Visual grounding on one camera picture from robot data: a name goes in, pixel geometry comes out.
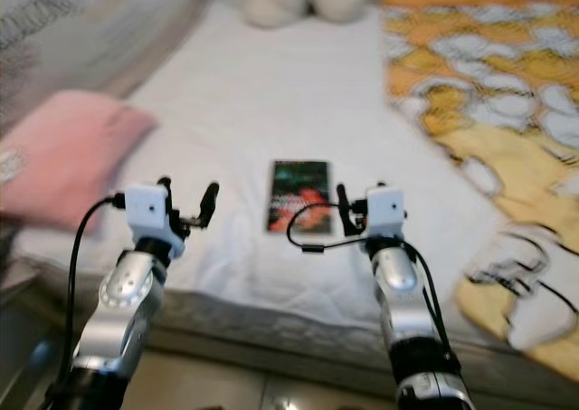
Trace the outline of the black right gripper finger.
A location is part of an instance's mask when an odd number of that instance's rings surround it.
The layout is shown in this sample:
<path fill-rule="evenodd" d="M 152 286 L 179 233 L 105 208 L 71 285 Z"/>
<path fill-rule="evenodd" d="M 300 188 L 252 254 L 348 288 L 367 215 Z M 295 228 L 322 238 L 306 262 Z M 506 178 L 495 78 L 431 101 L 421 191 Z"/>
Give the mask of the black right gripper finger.
<path fill-rule="evenodd" d="M 352 219 L 352 205 L 343 183 L 337 184 L 337 208 L 340 223 L 342 223 L 344 236 L 355 236 L 359 234 L 358 224 Z"/>

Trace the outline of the pink plush pillow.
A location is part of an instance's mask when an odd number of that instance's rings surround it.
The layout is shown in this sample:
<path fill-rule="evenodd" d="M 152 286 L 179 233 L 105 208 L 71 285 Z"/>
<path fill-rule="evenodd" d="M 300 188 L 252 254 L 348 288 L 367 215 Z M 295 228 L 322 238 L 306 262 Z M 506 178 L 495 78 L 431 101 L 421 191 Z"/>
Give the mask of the pink plush pillow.
<path fill-rule="evenodd" d="M 123 100 L 89 91 L 54 94 L 1 142 L 1 216 L 75 231 L 156 127 L 156 116 Z"/>

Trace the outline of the yellow cartoon print quilt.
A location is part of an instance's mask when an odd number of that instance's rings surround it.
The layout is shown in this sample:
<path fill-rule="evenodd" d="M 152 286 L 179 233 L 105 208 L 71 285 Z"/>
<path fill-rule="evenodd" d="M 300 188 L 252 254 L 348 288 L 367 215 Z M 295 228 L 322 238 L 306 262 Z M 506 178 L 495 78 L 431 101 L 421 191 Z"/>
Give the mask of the yellow cartoon print quilt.
<path fill-rule="evenodd" d="M 387 94 L 503 218 L 472 323 L 579 382 L 579 0 L 380 0 Z"/>

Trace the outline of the dark green red book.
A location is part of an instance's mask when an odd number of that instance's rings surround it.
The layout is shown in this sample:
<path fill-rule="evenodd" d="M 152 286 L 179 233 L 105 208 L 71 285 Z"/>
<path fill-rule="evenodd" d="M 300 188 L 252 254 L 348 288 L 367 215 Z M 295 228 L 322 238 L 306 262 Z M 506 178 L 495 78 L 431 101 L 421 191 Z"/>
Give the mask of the dark green red book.
<path fill-rule="evenodd" d="M 306 205 L 330 203 L 330 165 L 326 161 L 277 160 L 271 170 L 266 231 L 285 233 L 293 215 Z M 299 216 L 295 233 L 329 235 L 334 219 L 329 207 L 318 206 Z"/>

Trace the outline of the grey quilted mattress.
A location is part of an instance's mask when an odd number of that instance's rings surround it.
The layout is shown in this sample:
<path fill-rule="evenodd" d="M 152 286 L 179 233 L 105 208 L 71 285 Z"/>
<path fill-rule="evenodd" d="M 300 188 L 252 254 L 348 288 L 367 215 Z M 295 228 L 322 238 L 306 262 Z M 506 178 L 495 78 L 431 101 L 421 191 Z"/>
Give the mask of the grey quilted mattress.
<path fill-rule="evenodd" d="M 148 334 L 151 348 L 198 356 L 281 376 L 392 397 L 394 378 L 377 332 L 323 326 L 315 320 L 244 308 L 195 293 L 165 297 Z M 579 382 L 512 349 L 454 340 L 466 385 L 483 410 L 579 410 Z"/>

